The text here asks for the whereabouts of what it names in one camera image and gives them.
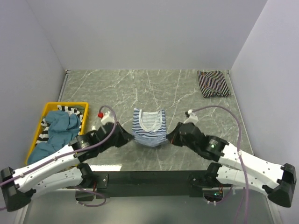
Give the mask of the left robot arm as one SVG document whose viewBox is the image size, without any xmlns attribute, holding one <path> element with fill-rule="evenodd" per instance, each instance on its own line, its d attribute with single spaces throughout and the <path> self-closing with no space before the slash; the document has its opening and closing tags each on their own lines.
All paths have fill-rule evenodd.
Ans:
<svg viewBox="0 0 299 224">
<path fill-rule="evenodd" d="M 93 187 L 97 177 L 86 160 L 111 147 L 122 147 L 133 135 L 119 123 L 108 122 L 96 131 L 74 138 L 57 152 L 23 168 L 7 167 L 0 172 L 5 209 L 19 210 L 32 199 L 61 188 Z"/>
</svg>

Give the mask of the blue white striped tank top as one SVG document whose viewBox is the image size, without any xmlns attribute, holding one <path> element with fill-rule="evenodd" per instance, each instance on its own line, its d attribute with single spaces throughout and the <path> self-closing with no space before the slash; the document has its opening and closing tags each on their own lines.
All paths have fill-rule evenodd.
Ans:
<svg viewBox="0 0 299 224">
<path fill-rule="evenodd" d="M 167 142 L 165 110 L 145 112 L 135 108 L 132 120 L 134 141 L 147 147 L 157 147 Z"/>
</svg>

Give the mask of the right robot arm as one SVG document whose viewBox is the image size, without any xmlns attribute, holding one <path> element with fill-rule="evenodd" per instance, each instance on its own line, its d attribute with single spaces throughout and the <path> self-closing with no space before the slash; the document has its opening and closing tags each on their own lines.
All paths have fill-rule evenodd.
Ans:
<svg viewBox="0 0 299 224">
<path fill-rule="evenodd" d="M 193 123 L 178 123 L 166 138 L 175 146 L 188 147 L 211 160 L 203 176 L 191 178 L 193 185 L 208 189 L 224 185 L 245 187 L 279 206 L 291 207 L 297 182 L 293 165 L 274 164 L 238 150 L 224 139 L 204 135 Z"/>
</svg>

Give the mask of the black white striped tank top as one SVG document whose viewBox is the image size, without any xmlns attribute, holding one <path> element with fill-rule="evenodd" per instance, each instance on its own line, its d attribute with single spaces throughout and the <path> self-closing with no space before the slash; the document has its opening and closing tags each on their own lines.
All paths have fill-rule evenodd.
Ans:
<svg viewBox="0 0 299 224">
<path fill-rule="evenodd" d="M 224 74 L 219 70 L 198 71 L 198 81 L 204 98 L 228 97 L 231 95 Z"/>
</svg>

